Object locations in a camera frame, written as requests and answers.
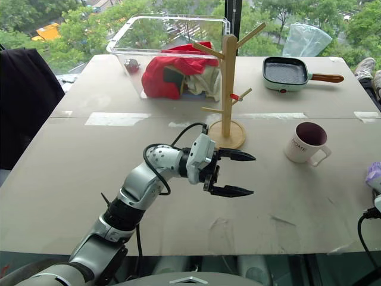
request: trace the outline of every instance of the mug handle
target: mug handle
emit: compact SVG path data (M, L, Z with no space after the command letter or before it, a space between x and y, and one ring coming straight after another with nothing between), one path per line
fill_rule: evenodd
M326 154L326 156L323 157L320 161L313 161L312 158L309 158L309 159L307 160L307 162L308 162L310 165L316 167L317 165L319 165L319 164L321 163L321 161L323 161L324 159L327 159L327 158L332 154L332 151L331 151L327 146L325 146L325 145L322 146L322 147L320 148L320 150L322 150L322 151Z

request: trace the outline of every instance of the wooden stand base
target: wooden stand base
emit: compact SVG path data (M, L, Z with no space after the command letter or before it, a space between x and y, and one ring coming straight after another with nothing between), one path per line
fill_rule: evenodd
M241 124L231 121L230 136L224 137L222 135L221 121L214 122L209 127L209 137L216 142L216 147L237 149L240 147L246 138L246 132Z

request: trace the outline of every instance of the table surface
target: table surface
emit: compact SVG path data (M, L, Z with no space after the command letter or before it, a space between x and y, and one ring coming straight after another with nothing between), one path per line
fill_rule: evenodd
M303 60L311 71L339 73L345 80L310 82L297 94L282 95L263 87L263 58L237 58L235 91L251 87L253 92L233 112L247 133L241 149L257 161L222 160L218 185L238 185L255 194L215 197L201 184L172 179L172 194L158 197L142 220L144 255L363 250L357 220L372 205L364 178L367 166L381 161L381 119L355 115L362 111L374 117L377 109L341 59ZM145 146L171 142L185 123L216 119L201 106L219 105L142 100L115 56L95 56L0 189L0 250L71 253L106 209L100 193L116 196L126 175L141 163ZM115 113L124 113L123 120ZM332 155L318 167L283 155L295 126L306 120L328 134ZM179 144L190 145L198 134L197 128L190 130ZM364 222L363 234L370 249L377 249L381 222ZM127 248L136 255L134 237Z

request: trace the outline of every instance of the plastic bag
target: plastic bag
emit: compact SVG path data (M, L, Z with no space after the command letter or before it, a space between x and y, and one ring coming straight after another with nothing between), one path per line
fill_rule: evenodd
M305 24L291 24L282 56L315 57L331 41L332 38L319 28Z

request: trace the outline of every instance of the shoe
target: shoe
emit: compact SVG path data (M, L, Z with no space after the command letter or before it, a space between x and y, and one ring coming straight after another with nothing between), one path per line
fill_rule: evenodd
M372 79L371 73L376 65L374 58L366 58L362 60L355 69L355 77L357 80Z
M381 70L374 74L373 89L376 92L378 102L381 103Z

